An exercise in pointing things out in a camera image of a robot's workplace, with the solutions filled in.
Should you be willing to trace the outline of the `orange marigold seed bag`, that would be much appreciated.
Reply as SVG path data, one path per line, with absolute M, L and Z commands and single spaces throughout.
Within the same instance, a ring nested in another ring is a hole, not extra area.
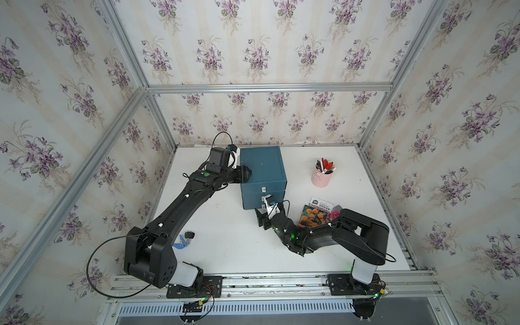
M 305 205 L 301 212 L 298 226 L 301 228 L 315 228 L 328 223 L 329 212 Z

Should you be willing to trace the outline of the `teal three-drawer cabinet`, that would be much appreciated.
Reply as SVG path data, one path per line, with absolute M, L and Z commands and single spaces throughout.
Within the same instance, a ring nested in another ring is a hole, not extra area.
M 243 148 L 240 164 L 252 171 L 248 182 L 240 185 L 244 210 L 264 209 L 263 196 L 272 195 L 276 202 L 284 200 L 287 175 L 279 146 Z

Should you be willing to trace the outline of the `mixed flower seed bag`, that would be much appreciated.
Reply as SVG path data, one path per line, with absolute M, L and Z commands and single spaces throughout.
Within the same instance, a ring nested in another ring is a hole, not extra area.
M 326 211 L 327 213 L 330 213 L 334 210 L 335 204 L 313 196 L 310 199 L 309 206 L 312 207 L 313 209 L 316 208 L 318 210 Z

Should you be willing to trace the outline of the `pink flower seed bag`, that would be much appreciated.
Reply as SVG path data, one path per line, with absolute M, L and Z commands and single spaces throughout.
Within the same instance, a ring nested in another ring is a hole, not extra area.
M 331 222 L 332 220 L 338 218 L 338 216 L 340 215 L 341 210 L 342 210 L 342 207 L 339 206 L 339 205 L 334 207 L 333 210 L 329 213 L 329 216 L 327 218 L 328 222 Z

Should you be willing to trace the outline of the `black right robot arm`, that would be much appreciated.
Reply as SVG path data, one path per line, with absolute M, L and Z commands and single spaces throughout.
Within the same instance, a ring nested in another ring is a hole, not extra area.
M 341 209 L 332 221 L 312 228 L 297 227 L 278 207 L 255 213 L 260 227 L 272 229 L 288 250 L 300 256 L 325 246 L 347 249 L 356 257 L 351 278 L 358 283 L 371 284 L 376 269 L 387 261 L 389 227 L 355 211 Z

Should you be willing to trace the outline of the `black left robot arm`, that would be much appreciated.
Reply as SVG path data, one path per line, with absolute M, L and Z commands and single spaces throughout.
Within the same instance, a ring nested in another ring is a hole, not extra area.
M 179 196 L 143 228 L 133 227 L 125 239 L 123 270 L 157 288 L 193 287 L 201 269 L 178 262 L 173 245 L 196 210 L 229 184 L 244 184 L 252 171 L 239 165 L 240 149 L 233 144 L 215 147 L 208 159 L 187 176 Z

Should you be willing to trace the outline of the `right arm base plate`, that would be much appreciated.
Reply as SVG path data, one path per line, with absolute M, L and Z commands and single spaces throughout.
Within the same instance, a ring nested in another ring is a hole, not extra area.
M 379 298 L 386 292 L 386 282 L 378 274 L 373 274 L 368 284 L 355 280 L 351 274 L 329 274 L 326 286 L 333 296 L 362 295 Z

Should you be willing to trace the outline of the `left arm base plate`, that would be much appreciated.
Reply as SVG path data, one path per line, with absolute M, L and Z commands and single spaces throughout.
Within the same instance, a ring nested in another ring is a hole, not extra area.
M 220 298 L 223 288 L 222 276 L 199 276 L 191 287 L 169 284 L 166 297 L 168 299 L 183 298 Z

